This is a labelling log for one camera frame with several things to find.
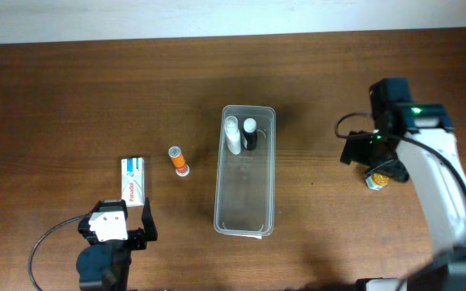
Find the white plastic bottle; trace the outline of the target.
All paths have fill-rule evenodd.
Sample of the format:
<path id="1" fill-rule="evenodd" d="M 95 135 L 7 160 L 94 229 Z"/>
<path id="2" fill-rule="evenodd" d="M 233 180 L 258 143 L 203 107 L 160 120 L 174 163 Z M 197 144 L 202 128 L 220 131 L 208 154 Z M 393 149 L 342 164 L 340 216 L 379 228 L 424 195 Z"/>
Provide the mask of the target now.
<path id="1" fill-rule="evenodd" d="M 227 136 L 227 147 L 234 155 L 241 152 L 240 131 L 238 120 L 235 116 L 228 116 L 224 121 L 224 129 Z"/>

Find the orange tablet tube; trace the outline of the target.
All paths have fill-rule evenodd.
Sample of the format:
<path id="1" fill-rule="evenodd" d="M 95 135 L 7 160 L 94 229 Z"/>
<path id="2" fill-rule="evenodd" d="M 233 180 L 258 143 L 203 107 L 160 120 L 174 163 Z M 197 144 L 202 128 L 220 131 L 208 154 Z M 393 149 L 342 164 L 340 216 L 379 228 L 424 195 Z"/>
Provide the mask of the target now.
<path id="1" fill-rule="evenodd" d="M 189 165 L 184 160 L 184 156 L 179 146 L 172 146 L 168 150 L 168 155 L 176 169 L 178 176 L 184 177 L 189 174 Z"/>

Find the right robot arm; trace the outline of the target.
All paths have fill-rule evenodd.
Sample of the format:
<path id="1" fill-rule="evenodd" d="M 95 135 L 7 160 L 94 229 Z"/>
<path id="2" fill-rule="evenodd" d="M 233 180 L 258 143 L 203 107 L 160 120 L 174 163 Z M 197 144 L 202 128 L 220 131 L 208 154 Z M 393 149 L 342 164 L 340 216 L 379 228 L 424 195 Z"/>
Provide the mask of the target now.
<path id="1" fill-rule="evenodd" d="M 402 278 L 365 278 L 357 290 L 466 290 L 466 176 L 451 118 L 439 103 L 412 100 L 406 78 L 384 78 L 369 88 L 375 128 L 343 136 L 340 160 L 375 174 L 413 182 L 433 244 L 429 263 Z"/>

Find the black bottle white cap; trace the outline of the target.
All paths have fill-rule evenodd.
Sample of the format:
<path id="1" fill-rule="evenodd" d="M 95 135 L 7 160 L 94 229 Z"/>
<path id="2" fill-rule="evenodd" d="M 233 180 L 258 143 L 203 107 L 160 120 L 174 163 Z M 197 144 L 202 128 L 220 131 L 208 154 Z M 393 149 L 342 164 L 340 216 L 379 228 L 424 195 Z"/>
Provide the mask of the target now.
<path id="1" fill-rule="evenodd" d="M 243 123 L 242 144 L 246 150 L 254 150 L 257 145 L 257 125 L 253 118 L 247 118 Z"/>

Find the small gold lid jar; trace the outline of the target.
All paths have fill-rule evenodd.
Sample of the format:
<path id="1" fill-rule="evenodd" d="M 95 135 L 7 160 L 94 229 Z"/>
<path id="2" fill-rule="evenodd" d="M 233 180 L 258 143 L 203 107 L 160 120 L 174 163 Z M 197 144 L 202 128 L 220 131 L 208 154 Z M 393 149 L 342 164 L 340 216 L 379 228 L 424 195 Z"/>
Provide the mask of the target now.
<path id="1" fill-rule="evenodd" d="M 368 171 L 365 174 L 366 185 L 369 189 L 379 191 L 385 187 L 389 182 L 390 178 L 386 175 L 380 174 L 376 171 Z"/>

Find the white Panadol box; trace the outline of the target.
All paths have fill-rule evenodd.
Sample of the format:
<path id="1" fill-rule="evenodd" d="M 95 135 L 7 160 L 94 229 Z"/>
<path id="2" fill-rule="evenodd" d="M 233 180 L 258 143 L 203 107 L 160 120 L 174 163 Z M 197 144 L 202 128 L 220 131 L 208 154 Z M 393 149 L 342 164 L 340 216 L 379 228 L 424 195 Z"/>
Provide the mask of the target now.
<path id="1" fill-rule="evenodd" d="M 128 207 L 145 204 L 145 163 L 143 158 L 124 158 L 121 160 L 121 199 Z"/>

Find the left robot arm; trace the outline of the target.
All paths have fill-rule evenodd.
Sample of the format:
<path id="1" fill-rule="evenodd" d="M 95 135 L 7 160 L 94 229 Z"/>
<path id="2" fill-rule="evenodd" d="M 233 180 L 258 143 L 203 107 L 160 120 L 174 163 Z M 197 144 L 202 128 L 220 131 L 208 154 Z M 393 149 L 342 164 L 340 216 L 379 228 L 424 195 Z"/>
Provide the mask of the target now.
<path id="1" fill-rule="evenodd" d="M 83 215 L 78 232 L 89 247 L 77 258 L 81 290 L 126 291 L 133 251 L 143 251 L 158 239 L 150 201 L 142 206 L 143 227 L 127 229 L 128 210 L 124 200 L 103 200 Z"/>

